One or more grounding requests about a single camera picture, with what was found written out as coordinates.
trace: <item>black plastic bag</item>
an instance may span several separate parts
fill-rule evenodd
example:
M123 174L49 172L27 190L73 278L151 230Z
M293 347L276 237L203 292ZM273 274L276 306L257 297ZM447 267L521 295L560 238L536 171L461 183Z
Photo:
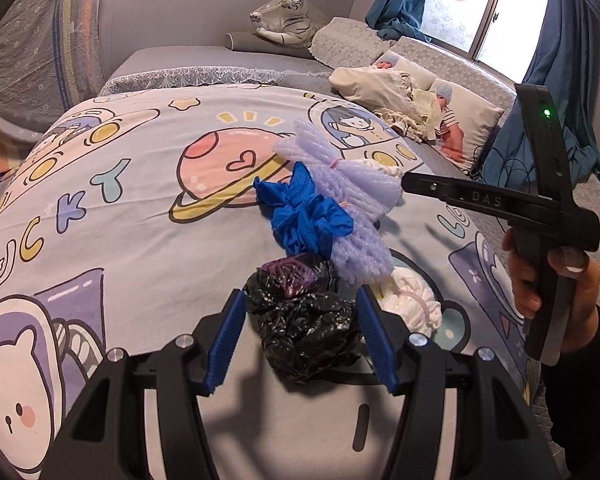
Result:
M257 314L309 292L337 292L338 274L331 260L301 253L264 264L250 276L244 289L249 312Z
M293 382L349 361L360 340L355 304L334 292L313 292L277 304L260 315L258 333L271 367Z
M247 280L262 349L285 379L303 383L355 360L358 312L354 302L337 296L337 287L333 263L307 253L265 264Z

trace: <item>blue latex glove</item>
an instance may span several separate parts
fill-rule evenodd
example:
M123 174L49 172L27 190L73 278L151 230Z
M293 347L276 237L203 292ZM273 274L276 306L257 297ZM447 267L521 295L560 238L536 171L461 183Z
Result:
M296 162L289 184L253 182L258 200L273 207L271 228L287 254L331 257L333 238L353 231L353 218L333 198L315 192L309 170Z

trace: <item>tiger plush toy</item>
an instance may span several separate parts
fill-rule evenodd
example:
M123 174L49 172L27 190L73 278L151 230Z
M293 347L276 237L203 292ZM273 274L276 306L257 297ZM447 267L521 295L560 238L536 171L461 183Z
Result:
M265 40L308 47L326 18L307 0L271 0L250 14L256 34Z

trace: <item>knit hat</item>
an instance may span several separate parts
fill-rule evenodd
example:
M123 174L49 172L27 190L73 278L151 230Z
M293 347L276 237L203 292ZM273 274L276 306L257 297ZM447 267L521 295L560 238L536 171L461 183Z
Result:
M384 54L382 54L382 56L380 56L378 59L376 59L376 63L379 63L381 61L386 61L387 63L391 63L391 66L394 67L398 61L400 61L400 56L398 54L396 54L395 52L391 52L390 50L387 50Z
M437 96L445 98L447 105L451 102L451 94L453 93L453 90L451 85L446 81L435 81L431 86L430 91L435 92Z

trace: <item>fingernail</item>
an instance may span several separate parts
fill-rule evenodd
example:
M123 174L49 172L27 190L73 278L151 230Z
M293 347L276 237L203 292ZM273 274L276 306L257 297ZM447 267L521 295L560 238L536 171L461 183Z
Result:
M567 278L577 278L587 268L589 255L575 247L561 247L561 250L564 257L564 270L560 275Z

